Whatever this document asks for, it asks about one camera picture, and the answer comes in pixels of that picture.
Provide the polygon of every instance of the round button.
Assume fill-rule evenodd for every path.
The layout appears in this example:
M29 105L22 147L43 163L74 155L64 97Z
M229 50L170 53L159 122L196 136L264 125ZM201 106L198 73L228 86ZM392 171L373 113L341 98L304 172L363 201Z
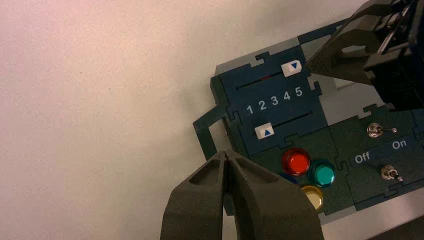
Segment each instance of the round button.
M336 172L331 163L323 160L314 161L308 172L311 179L319 187L328 187L336 179Z
M284 170L294 176L305 174L310 166L310 158L305 150L301 148L289 149L282 156L282 166Z
M317 187L304 186L302 190L316 210L319 210L323 206L323 194Z

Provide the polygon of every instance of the red button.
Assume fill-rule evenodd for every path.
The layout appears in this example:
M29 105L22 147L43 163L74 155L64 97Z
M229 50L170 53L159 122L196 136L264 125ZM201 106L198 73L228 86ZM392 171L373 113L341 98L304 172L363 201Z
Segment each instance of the red button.
M307 152L301 148L289 149L284 156L282 156L282 167L284 170L294 176L305 174L311 163Z

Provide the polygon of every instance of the white background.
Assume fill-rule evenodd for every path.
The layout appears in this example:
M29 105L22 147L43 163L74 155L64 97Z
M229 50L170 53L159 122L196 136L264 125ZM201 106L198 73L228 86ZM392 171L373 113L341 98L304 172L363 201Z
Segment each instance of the white background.
M363 2L1 1L0 238L158 239L171 190L205 162L192 122L214 106L215 66ZM398 224L358 214L327 239ZM224 239L234 228L225 217Z

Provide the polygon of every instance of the number 5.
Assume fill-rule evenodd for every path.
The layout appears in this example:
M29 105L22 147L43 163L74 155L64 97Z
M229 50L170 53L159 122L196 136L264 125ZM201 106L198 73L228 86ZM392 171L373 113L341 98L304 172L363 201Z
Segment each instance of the number 5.
M301 90L301 87L300 87L300 86L296 87L294 90L296 90L296 95L297 95L298 97L302 96L303 92L302 92L302 90Z

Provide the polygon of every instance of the yellow button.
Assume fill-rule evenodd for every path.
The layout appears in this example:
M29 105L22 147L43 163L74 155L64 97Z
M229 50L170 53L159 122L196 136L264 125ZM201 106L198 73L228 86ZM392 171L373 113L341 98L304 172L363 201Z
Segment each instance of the yellow button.
M323 194L317 187L304 186L302 190L316 210L319 210L323 206Z

